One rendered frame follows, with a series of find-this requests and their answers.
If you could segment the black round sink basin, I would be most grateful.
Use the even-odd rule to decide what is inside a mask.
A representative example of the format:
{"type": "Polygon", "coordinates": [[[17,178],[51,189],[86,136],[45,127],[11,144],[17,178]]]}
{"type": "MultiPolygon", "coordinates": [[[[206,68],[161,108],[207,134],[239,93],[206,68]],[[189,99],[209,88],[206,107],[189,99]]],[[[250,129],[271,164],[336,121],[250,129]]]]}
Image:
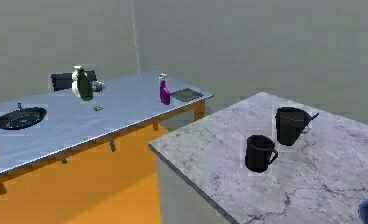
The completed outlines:
{"type": "Polygon", "coordinates": [[[41,107],[18,109],[0,116],[0,129],[21,130],[40,123],[47,115],[41,107]]]}

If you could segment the purple spray bottle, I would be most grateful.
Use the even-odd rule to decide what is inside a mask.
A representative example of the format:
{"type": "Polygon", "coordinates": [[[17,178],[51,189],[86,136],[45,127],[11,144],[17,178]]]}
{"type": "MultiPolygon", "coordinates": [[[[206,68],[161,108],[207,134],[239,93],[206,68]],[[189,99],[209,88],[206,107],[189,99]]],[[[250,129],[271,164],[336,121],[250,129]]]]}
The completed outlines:
{"type": "Polygon", "coordinates": [[[170,104],[170,92],[166,86],[167,75],[165,73],[161,73],[159,76],[160,81],[160,101],[164,105],[170,104]]]}

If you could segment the dark green bottle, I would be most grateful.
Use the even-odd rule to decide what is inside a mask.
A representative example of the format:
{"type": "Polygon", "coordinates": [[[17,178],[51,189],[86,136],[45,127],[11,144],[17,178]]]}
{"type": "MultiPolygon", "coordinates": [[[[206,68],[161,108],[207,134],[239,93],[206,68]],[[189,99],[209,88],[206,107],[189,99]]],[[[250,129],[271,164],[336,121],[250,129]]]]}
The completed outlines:
{"type": "Polygon", "coordinates": [[[78,89],[80,98],[83,101],[90,101],[93,99],[92,84],[83,68],[80,68],[78,70],[77,89],[78,89]]]}

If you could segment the orange cabinet with grey worktop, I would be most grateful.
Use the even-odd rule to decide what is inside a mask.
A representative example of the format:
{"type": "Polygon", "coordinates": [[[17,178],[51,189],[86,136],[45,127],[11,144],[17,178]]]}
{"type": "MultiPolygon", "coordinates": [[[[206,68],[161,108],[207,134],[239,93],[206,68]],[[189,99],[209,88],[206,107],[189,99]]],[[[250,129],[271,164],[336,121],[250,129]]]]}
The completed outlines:
{"type": "Polygon", "coordinates": [[[0,224],[105,224],[129,221],[126,193],[140,185],[134,207],[159,221],[155,156],[149,141],[160,122],[192,111],[202,117],[211,93],[164,105],[155,72],[108,80],[89,102],[71,90],[0,103],[0,116],[41,107],[47,115],[21,130],[0,129],[0,224]],[[94,111],[94,106],[103,110],[94,111]]]}

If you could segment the dark flat square board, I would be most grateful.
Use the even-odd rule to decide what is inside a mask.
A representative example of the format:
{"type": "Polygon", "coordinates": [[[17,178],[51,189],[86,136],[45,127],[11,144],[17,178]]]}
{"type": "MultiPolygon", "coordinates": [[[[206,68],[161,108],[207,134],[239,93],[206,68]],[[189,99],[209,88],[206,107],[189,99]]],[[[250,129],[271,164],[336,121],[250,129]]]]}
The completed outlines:
{"type": "Polygon", "coordinates": [[[203,94],[199,93],[197,91],[194,91],[190,88],[181,89],[178,91],[175,91],[171,94],[171,96],[177,100],[180,100],[182,102],[189,102],[191,100],[197,99],[199,97],[202,97],[203,94]]]}

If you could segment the black jug with spout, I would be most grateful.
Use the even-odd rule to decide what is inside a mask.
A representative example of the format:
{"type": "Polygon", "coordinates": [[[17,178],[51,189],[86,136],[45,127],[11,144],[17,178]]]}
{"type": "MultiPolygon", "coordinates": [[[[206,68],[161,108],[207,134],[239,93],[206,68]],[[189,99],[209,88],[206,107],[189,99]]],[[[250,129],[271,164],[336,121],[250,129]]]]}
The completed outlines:
{"type": "Polygon", "coordinates": [[[292,146],[308,124],[318,117],[295,107],[280,107],[276,110],[277,141],[285,146],[292,146]]]}

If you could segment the grey marble counter island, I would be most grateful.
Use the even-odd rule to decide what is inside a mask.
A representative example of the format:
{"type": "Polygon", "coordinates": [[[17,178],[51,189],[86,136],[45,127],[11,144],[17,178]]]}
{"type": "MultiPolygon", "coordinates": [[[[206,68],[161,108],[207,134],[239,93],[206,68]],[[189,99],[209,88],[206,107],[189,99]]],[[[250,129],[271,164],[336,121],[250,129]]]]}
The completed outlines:
{"type": "Polygon", "coordinates": [[[263,173],[244,164],[251,135],[275,138],[277,108],[260,92],[150,142],[162,224],[361,224],[368,199],[368,125],[308,108],[309,132],[277,145],[263,173]]]}

